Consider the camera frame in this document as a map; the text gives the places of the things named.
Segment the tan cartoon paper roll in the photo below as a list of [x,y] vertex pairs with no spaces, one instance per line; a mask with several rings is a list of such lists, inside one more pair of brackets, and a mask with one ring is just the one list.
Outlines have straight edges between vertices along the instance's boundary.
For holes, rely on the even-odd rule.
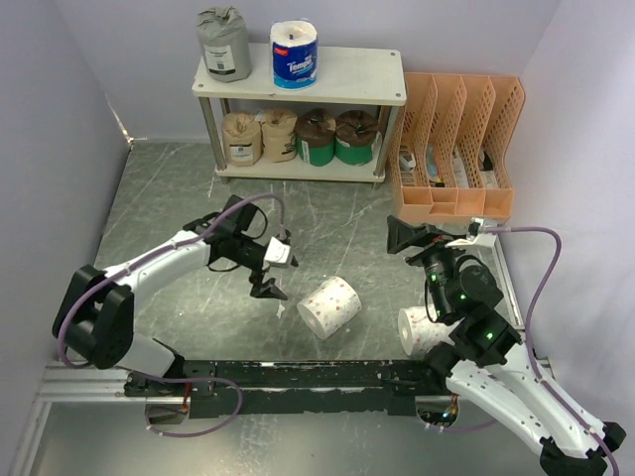
[[298,116],[288,109],[267,109],[261,120],[264,154],[272,163],[292,160],[296,155]]

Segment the tan barcode paper roll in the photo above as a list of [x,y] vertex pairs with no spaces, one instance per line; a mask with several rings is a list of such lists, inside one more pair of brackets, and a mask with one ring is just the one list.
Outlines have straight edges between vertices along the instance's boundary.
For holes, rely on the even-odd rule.
[[221,124],[226,161],[236,167],[251,167],[262,156],[262,130],[255,116],[245,112],[227,114]]

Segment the grey paper roll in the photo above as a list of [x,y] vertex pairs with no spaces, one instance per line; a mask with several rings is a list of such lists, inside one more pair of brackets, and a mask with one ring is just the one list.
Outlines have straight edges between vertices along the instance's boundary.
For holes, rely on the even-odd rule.
[[195,30],[206,70],[213,79],[233,82],[250,75],[247,27],[237,8],[212,7],[198,13]]

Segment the blue Tempo tissue pack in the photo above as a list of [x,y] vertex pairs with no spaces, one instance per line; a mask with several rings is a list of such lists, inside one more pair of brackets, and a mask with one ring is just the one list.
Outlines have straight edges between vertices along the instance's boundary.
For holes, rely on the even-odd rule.
[[317,81],[318,31],[306,20],[274,23],[270,29],[272,78],[286,90],[311,87]]

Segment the green brown paper roll labelled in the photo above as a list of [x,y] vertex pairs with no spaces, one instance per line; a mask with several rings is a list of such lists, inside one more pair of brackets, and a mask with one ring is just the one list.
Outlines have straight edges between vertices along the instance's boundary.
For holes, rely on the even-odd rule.
[[335,155],[349,166],[362,166],[373,158],[378,122],[366,111],[353,109],[335,119]]

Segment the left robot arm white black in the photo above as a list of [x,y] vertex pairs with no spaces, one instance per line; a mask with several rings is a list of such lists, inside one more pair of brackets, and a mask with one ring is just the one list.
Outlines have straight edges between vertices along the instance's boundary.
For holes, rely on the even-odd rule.
[[248,270],[251,297],[286,299],[267,274],[271,268],[297,266],[290,231],[280,223],[277,234],[265,244],[247,232],[264,197],[231,195],[221,211],[189,222],[136,258],[105,269],[85,265],[75,271],[52,328],[60,360],[72,367],[67,353],[73,351],[87,366],[134,372],[161,395],[179,392],[189,381],[184,357],[137,333],[137,312],[167,285],[221,259]]

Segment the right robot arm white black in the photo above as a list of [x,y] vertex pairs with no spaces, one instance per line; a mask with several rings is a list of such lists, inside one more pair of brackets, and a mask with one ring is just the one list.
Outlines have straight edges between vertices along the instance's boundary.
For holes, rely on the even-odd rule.
[[495,245],[504,226],[473,218],[464,234],[391,215],[387,251],[411,247],[406,263],[425,272],[424,303],[403,309],[400,334],[407,352],[423,350],[421,381],[432,394],[464,397],[522,439],[548,475],[619,472],[614,453],[626,432],[587,412],[539,364],[526,320],[517,331],[496,309],[496,279],[471,247]]

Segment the white dotted paper roll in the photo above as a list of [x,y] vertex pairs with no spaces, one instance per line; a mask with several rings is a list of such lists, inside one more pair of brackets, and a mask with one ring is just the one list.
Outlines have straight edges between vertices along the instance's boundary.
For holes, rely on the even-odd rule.
[[303,322],[321,340],[328,339],[362,309],[358,293],[344,279],[330,277],[297,304]]
[[458,323],[446,325],[428,319],[436,314],[434,305],[401,308],[398,313],[398,332],[404,352],[410,358],[420,358],[441,342],[453,344],[450,333]]

